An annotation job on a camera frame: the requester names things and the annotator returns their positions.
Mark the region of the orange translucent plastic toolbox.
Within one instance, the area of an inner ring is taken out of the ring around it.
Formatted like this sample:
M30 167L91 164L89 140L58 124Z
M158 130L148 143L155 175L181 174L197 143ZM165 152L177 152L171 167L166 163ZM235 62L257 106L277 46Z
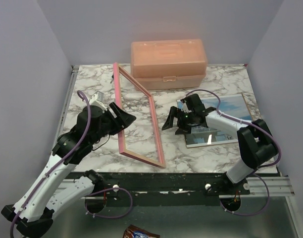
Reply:
M148 90L199 87L207 64L200 39L131 44L131 75Z

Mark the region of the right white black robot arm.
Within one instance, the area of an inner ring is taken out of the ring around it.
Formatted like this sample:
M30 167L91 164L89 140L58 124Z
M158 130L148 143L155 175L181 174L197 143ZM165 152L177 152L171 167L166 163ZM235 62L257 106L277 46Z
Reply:
M240 160L216 184L207 186L207 190L215 188L219 192L232 194L247 176L279 154L280 149L264 120L239 119L221 112L219 107L207 108L198 94L188 94L181 102L181 108L170 108L162 130L172 128L174 119L177 119L177 135L190 134L193 127L203 126L221 130L238 141Z

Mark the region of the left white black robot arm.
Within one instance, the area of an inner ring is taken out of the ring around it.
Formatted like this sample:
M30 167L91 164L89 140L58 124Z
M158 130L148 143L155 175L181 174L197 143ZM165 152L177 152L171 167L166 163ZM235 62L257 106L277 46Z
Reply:
M23 236L42 237L55 217L74 201L102 192L106 185L103 177L88 170L75 185L55 193L61 182L94 150L94 144L103 137L120 133L136 120L115 103L109 106L107 109L101 102L92 102L84 107L71 130L57 139L46 166L31 188L18 202L2 209L1 214L12 222L11 227Z

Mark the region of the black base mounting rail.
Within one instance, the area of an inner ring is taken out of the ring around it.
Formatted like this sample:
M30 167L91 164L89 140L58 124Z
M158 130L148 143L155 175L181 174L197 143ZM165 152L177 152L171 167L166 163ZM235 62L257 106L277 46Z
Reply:
M101 173L105 184L97 190L118 185L126 191L108 191L84 196L91 205L106 200L109 207L133 206L218 206L221 197L249 195L248 181L228 185L221 173Z

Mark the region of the brown snack wrapper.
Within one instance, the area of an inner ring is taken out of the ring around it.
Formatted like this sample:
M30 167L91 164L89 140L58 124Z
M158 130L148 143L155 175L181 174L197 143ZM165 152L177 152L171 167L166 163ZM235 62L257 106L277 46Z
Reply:
M124 231L123 238L160 238L160 235L130 225Z

